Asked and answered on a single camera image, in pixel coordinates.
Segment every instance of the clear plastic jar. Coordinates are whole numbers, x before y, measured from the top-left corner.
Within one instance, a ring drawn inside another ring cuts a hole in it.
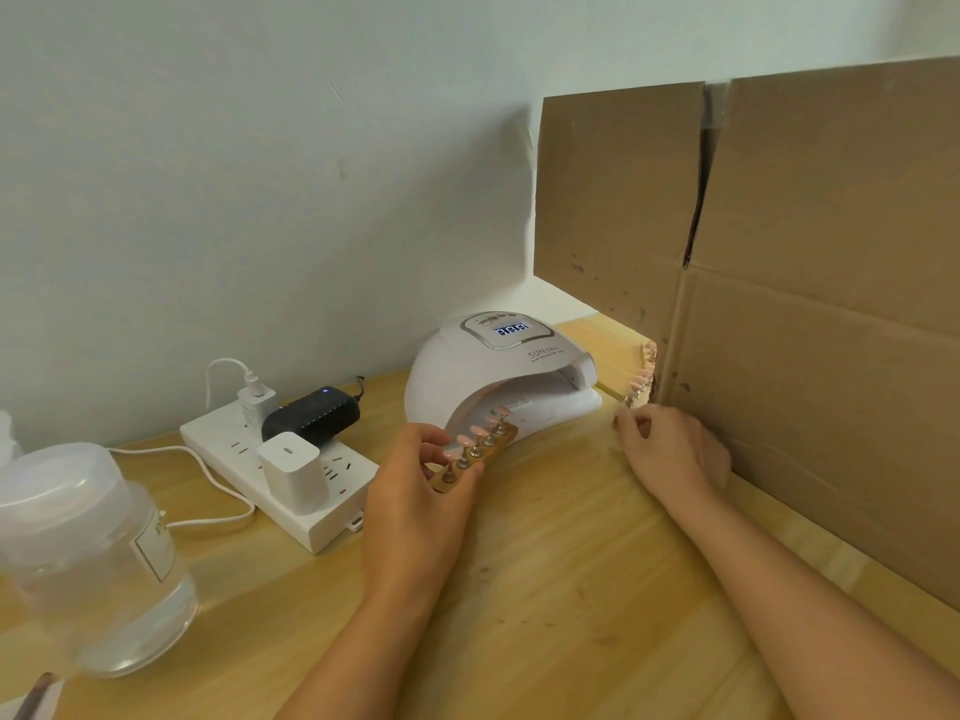
[[[0,562],[70,659],[101,677],[149,664],[197,612],[150,494],[98,445],[50,447],[0,470]]]

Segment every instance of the jar label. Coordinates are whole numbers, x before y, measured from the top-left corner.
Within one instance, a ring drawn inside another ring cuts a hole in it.
[[[162,584],[177,562],[177,549],[174,548],[174,541],[170,538],[170,532],[163,524],[163,516],[158,509],[153,508],[147,524],[130,542],[130,546],[144,568]]]

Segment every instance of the cardboard box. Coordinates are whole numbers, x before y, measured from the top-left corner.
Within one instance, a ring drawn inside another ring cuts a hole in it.
[[[960,58],[734,80],[719,137],[715,93],[546,98],[534,272],[655,339],[738,474],[960,609]]]

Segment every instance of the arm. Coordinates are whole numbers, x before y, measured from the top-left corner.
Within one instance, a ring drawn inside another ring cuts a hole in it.
[[[960,681],[715,488],[730,455],[669,407],[618,411],[630,466],[702,551],[798,720],[960,717]]]
[[[276,715],[277,720],[393,717],[401,680],[456,563],[483,463],[444,495],[426,463],[445,465],[450,438],[408,424],[366,496],[364,593],[353,617]]]

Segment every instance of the power strip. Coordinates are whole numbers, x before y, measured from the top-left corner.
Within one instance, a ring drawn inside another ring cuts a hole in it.
[[[270,493],[254,440],[245,435],[243,411],[234,401],[180,427],[180,435],[213,470],[252,501],[311,553],[319,553],[345,529],[363,527],[367,487],[377,464],[333,440],[319,450],[330,497],[315,512],[295,515]]]

